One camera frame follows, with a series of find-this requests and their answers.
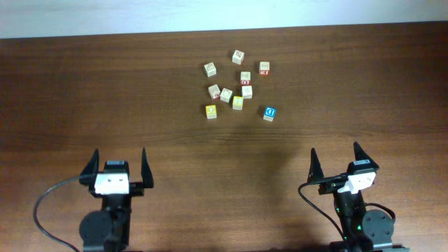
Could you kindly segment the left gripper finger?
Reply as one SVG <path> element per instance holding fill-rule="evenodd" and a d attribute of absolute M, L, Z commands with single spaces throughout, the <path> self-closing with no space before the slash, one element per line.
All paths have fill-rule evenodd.
<path fill-rule="evenodd" d="M 142 156 L 141 156 L 141 177 L 144 188 L 153 188 L 154 187 L 154 180 L 153 180 L 153 174 L 150 168 L 150 165 L 148 163 L 148 158 L 146 155 L 146 149 L 142 149 Z"/>
<path fill-rule="evenodd" d="M 95 149 L 90 161 L 86 164 L 85 168 L 80 173 L 81 176 L 94 176 L 97 175 L 99 170 L 99 150 Z"/>

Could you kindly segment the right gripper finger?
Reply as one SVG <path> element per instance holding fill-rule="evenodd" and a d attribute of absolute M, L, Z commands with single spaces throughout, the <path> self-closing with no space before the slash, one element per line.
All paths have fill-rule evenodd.
<path fill-rule="evenodd" d="M 318 155 L 316 153 L 316 150 L 314 148 L 312 148 L 307 182 L 311 183 L 311 182 L 320 181 L 323 177 L 324 177 L 323 170 L 321 168 L 321 163 L 319 162 Z"/>
<path fill-rule="evenodd" d="M 379 165 L 362 149 L 357 141 L 353 143 L 353 151 L 355 155 L 353 167 L 357 169 L 373 169 L 374 171 L 379 169 Z"/>

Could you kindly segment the blue D wooden block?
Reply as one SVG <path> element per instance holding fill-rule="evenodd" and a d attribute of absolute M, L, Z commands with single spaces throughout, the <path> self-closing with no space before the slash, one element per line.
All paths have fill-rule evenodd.
<path fill-rule="evenodd" d="M 275 118 L 276 112 L 277 110 L 275 108 L 267 106 L 263 114 L 263 119 L 272 122 Z"/>

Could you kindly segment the yellow O wooden block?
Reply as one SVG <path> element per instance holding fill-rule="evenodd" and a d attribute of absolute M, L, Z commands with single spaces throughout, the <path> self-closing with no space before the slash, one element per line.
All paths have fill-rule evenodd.
<path fill-rule="evenodd" d="M 217 118 L 217 110 L 215 105 L 207 105 L 205 106 L 205 110 L 207 119 Z"/>

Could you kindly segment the yellow blue wooden block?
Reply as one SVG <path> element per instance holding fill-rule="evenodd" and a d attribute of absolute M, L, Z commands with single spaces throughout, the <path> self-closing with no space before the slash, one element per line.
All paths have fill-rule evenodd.
<path fill-rule="evenodd" d="M 244 98 L 240 96 L 234 96 L 232 99 L 232 108 L 234 110 L 242 110 L 244 104 Z"/>

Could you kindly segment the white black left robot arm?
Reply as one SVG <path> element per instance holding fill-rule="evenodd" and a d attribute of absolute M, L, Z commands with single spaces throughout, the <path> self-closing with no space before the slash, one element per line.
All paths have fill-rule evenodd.
<path fill-rule="evenodd" d="M 87 214 L 80 223 L 84 251 L 124 251 L 129 246 L 132 198 L 142 197 L 145 189 L 154 187 L 145 149 L 141 154 L 141 177 L 140 182 L 130 181 L 129 163 L 125 160 L 109 160 L 100 171 L 99 151 L 94 151 L 80 173 L 79 183 L 101 199 L 101 209 Z"/>

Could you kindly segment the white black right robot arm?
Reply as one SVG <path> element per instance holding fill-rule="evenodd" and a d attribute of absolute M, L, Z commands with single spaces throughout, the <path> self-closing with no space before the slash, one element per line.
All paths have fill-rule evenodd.
<path fill-rule="evenodd" d="M 374 184 L 379 165 L 362 149 L 353 144 L 355 160 L 347 171 L 336 176 L 325 177 L 314 148 L 311 149 L 307 182 L 297 189 L 299 196 L 312 208 L 326 217 L 337 229 L 342 241 L 330 243 L 330 251 L 409 251 L 394 244 L 392 236 L 396 222 L 395 213 L 380 204 L 367 203 L 362 190 Z M 306 186 L 318 186 L 320 195 L 331 194 L 334 209 L 340 224 L 309 201 L 302 193 Z"/>

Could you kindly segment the green A wooden block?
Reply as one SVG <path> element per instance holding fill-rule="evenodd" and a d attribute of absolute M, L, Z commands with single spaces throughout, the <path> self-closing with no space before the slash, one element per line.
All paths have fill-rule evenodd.
<path fill-rule="evenodd" d="M 253 96 L 253 88 L 251 85 L 243 85 L 241 87 L 241 95 L 244 99 L 251 99 Z"/>

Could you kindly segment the K wooden block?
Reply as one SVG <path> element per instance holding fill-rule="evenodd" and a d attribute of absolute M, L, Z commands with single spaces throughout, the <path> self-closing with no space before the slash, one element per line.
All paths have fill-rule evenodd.
<path fill-rule="evenodd" d="M 208 92 L 212 99 L 217 99 L 221 95 L 221 90 L 217 84 L 209 86 Z"/>

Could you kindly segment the tilted red-sided wooden block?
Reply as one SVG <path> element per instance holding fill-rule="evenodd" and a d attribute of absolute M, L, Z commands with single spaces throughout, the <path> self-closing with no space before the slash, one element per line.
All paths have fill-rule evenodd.
<path fill-rule="evenodd" d="M 220 93 L 220 100 L 229 103 L 232 98 L 233 91 L 223 88 Z"/>

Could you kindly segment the far right red block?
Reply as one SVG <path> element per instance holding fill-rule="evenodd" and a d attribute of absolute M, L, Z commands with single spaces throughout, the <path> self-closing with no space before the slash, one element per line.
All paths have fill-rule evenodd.
<path fill-rule="evenodd" d="M 268 76 L 270 75 L 270 62 L 260 62 L 259 63 L 259 71 L 258 73 L 261 76 Z"/>

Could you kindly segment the middle red wooden block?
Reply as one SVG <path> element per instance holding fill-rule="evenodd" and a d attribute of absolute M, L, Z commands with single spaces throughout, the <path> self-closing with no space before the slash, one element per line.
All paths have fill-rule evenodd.
<path fill-rule="evenodd" d="M 241 85 L 251 85 L 251 72 L 242 71 L 240 73 L 240 84 Z"/>

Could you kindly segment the green R wooden block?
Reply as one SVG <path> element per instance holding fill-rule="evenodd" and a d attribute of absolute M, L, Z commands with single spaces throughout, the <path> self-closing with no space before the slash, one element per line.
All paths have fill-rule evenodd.
<path fill-rule="evenodd" d="M 207 77 L 215 76 L 217 74 L 217 69 L 213 62 L 205 64 L 204 71 Z"/>

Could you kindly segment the top wooden block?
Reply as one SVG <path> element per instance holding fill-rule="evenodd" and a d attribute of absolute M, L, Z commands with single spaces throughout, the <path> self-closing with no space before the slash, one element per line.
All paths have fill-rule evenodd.
<path fill-rule="evenodd" d="M 239 50 L 235 50 L 232 55 L 232 62 L 238 65 L 241 65 L 244 61 L 244 53 Z"/>

